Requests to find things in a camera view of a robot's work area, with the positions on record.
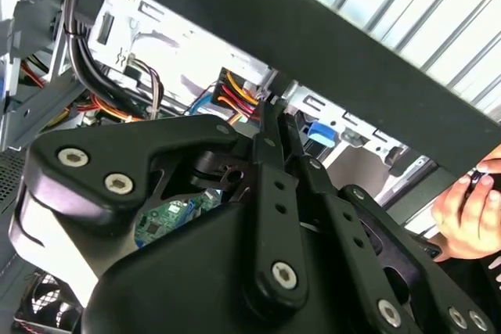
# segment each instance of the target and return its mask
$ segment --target circuit board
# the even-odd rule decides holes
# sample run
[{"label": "circuit board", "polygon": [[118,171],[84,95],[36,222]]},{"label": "circuit board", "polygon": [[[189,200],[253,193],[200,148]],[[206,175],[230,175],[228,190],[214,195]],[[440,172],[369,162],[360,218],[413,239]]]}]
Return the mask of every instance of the circuit board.
[{"label": "circuit board", "polygon": [[139,248],[174,231],[194,217],[219,204],[220,195],[207,190],[203,195],[187,201],[171,201],[145,212],[135,224],[135,243]]}]

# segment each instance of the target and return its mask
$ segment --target cooling fan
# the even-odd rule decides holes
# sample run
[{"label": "cooling fan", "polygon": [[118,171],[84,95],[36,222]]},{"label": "cooling fan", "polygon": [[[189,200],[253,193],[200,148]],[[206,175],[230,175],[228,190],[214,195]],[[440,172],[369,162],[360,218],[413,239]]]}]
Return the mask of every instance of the cooling fan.
[{"label": "cooling fan", "polygon": [[66,334],[72,332],[81,312],[70,287],[42,271],[35,273],[14,320],[32,334]]}]

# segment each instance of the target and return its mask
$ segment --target black metal arm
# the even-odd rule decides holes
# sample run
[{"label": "black metal arm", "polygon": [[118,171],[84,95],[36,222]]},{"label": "black metal arm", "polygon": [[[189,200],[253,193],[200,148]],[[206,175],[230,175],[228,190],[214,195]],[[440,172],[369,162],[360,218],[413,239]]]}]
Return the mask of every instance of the black metal arm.
[{"label": "black metal arm", "polygon": [[[209,187],[225,192],[218,208],[105,271],[83,333],[494,332],[369,195],[330,184],[303,154],[292,117],[277,118],[269,104],[259,112],[253,140],[195,116],[52,132],[33,143],[11,239],[27,231],[27,199],[99,253],[130,234],[143,210]],[[68,148],[87,163],[62,163]]]}]

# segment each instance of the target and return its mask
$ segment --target human hand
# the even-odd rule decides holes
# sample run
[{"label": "human hand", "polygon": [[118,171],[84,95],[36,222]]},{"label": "human hand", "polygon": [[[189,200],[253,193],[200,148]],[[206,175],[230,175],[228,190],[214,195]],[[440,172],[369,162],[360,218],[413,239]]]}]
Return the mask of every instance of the human hand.
[{"label": "human hand", "polygon": [[501,174],[501,145],[477,165],[477,170],[489,174]]},{"label": "human hand", "polygon": [[[478,170],[501,174],[501,145],[478,164]],[[468,200],[464,196],[470,177],[461,178],[435,201],[431,213],[441,234],[432,242],[442,248],[437,259],[478,259],[501,250],[501,194],[492,190],[494,180],[484,176]]]}]

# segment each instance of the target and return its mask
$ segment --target mesh panel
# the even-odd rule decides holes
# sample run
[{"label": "mesh panel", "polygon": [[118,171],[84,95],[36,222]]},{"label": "mesh panel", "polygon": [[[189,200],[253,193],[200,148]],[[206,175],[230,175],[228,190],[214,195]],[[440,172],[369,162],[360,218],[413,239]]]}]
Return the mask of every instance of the mesh panel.
[{"label": "mesh panel", "polygon": [[7,150],[0,153],[0,203],[17,189],[23,165],[24,152]]}]

